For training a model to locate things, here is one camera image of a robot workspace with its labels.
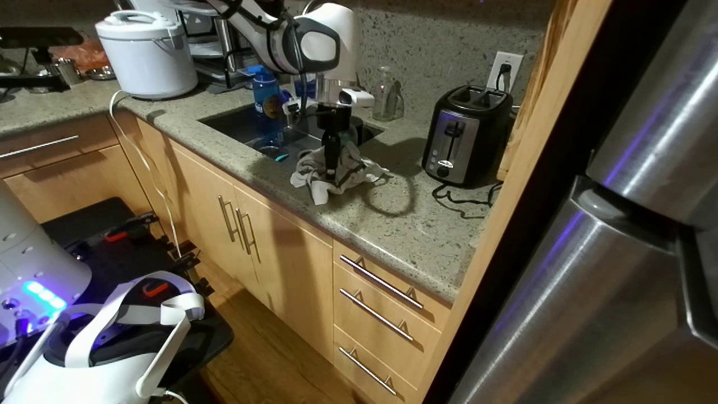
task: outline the drawer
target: drawer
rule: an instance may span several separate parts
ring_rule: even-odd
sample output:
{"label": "drawer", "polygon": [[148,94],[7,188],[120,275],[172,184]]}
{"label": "drawer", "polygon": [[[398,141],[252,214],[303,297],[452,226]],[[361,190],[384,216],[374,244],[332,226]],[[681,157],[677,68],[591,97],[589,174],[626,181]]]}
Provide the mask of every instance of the drawer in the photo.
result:
{"label": "drawer", "polygon": [[413,385],[420,383],[440,331],[384,290],[335,270],[335,326],[381,357]]}
{"label": "drawer", "polygon": [[424,317],[431,320],[435,327],[442,327],[443,320],[448,318],[448,307],[432,297],[429,297],[422,290],[414,290],[411,282],[403,279],[385,272],[376,262],[364,258],[361,254],[351,251],[349,246],[335,242],[335,265],[345,267],[368,282],[376,284],[378,290],[385,291],[392,300],[406,304],[414,313]]}
{"label": "drawer", "polygon": [[335,365],[370,402],[413,402],[416,393],[340,327],[335,327]]}
{"label": "drawer", "polygon": [[0,178],[44,165],[72,154],[112,146],[114,129],[106,115],[92,115],[16,137],[0,140]]}

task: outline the cabinet door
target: cabinet door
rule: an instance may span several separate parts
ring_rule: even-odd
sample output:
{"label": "cabinet door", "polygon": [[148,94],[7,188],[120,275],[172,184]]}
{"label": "cabinet door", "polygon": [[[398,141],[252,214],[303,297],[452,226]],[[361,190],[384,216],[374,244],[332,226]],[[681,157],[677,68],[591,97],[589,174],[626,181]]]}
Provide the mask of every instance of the cabinet door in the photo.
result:
{"label": "cabinet door", "polygon": [[332,242],[244,192],[241,225],[253,241],[267,307],[323,357],[332,352]]}
{"label": "cabinet door", "polygon": [[172,143],[172,153],[182,180],[177,200],[185,236],[200,246],[202,255],[262,299],[253,246],[246,226],[241,226],[241,190],[185,149]]}

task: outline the electrical outlet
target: electrical outlet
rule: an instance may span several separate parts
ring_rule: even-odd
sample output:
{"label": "electrical outlet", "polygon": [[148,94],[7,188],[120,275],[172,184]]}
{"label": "electrical outlet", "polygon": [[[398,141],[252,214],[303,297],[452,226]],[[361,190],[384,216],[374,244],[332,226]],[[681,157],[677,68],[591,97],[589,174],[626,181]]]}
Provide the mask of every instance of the electrical outlet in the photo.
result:
{"label": "electrical outlet", "polygon": [[[487,88],[511,91],[513,81],[519,76],[521,60],[522,60],[522,53],[496,52],[496,59],[487,79]],[[496,76],[501,71],[501,64],[511,64],[510,88],[503,88],[505,81],[498,81],[498,88],[496,88]]]}

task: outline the black toaster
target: black toaster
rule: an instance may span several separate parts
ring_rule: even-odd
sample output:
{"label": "black toaster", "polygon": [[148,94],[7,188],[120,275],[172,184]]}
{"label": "black toaster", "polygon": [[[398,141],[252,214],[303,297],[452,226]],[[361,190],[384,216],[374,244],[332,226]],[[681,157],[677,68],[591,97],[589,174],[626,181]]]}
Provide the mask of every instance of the black toaster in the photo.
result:
{"label": "black toaster", "polygon": [[511,127],[507,91],[456,88],[432,108],[424,170],[447,184],[483,187],[496,170]]}

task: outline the kitchen sink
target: kitchen sink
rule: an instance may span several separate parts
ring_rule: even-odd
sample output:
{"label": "kitchen sink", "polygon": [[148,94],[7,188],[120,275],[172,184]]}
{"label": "kitchen sink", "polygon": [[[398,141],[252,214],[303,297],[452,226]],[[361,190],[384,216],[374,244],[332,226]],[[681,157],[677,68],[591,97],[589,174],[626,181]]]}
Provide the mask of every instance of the kitchen sink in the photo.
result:
{"label": "kitchen sink", "polygon": [[[222,111],[222,115],[211,115],[211,116],[204,116],[200,118],[204,125],[211,125],[213,129],[231,137],[231,140],[238,140],[246,146],[252,146],[253,150],[272,157],[274,161],[281,161],[281,163],[296,163],[297,157],[304,153],[304,150],[314,150],[321,146],[321,127],[315,125],[315,115],[314,109],[306,109],[306,125],[304,129],[289,129],[284,127],[284,134],[282,134],[282,143],[281,146],[267,146],[262,141],[262,137],[258,134],[255,129],[255,111],[253,111],[253,106],[241,106],[241,108],[236,108],[236,109],[228,109],[228,111]],[[351,132],[351,141],[356,146],[374,140],[381,127],[376,125],[370,125],[366,124],[364,118],[358,116],[351,116],[349,122],[349,132]]]}

